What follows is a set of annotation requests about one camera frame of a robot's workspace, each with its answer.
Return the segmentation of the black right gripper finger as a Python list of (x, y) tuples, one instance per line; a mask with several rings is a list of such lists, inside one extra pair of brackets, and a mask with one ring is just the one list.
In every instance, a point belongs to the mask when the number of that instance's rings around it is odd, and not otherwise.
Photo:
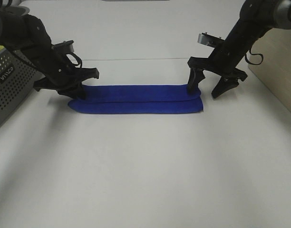
[(217, 85), (212, 91), (212, 98), (216, 99), (225, 92), (236, 88), (239, 85), (238, 78), (234, 77), (221, 77)]
[(190, 68), (190, 75), (187, 83), (187, 92), (194, 93), (199, 89), (199, 83), (205, 79), (204, 70), (199, 68)]

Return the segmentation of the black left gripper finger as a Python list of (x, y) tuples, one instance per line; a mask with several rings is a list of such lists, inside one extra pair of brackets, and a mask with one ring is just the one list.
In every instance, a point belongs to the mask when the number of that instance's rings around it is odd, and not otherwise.
[(71, 88), (65, 89), (65, 90), (59, 90), (57, 91), (59, 95), (64, 95), (73, 99), (85, 99), (86, 98), (86, 92), (83, 88), (82, 83), (79, 83), (77, 85), (74, 85)]

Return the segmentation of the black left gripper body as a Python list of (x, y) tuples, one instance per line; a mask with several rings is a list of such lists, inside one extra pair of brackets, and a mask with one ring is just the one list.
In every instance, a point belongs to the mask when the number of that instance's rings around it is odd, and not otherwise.
[(97, 68), (82, 68), (76, 54), (61, 54), (51, 47), (34, 47), (33, 63), (43, 71), (44, 77), (34, 82), (36, 91), (41, 89), (65, 90), (83, 81), (99, 78)]

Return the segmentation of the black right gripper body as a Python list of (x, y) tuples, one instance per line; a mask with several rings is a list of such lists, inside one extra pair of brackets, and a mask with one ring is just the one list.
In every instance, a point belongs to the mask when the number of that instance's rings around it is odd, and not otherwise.
[(239, 70), (237, 65), (246, 52), (247, 50), (244, 47), (239, 49), (236, 46), (229, 46), (229, 44), (222, 42), (213, 49), (208, 58), (190, 57), (188, 66), (191, 69), (210, 71), (224, 78), (244, 81), (247, 78), (247, 74)]

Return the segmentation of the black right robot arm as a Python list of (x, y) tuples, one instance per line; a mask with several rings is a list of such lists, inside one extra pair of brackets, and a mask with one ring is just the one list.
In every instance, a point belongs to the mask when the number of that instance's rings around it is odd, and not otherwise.
[(247, 59), (254, 43), (271, 29), (291, 29), (291, 0), (246, 0), (241, 7), (239, 19), (226, 37), (222, 39), (200, 33), (198, 43), (213, 48), (208, 58), (190, 57), (187, 92), (192, 94), (204, 80), (205, 71), (221, 78), (212, 91), (217, 98), (236, 88), (247, 74), (237, 65)]

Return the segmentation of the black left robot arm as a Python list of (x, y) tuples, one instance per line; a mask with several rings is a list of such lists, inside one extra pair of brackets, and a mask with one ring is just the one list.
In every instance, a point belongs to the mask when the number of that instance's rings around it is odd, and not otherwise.
[(74, 53), (73, 41), (52, 44), (42, 21), (30, 14), (0, 9), (0, 45), (27, 66), (41, 72), (34, 89), (55, 90), (59, 95), (85, 99), (83, 81), (99, 78), (97, 68), (84, 68)]

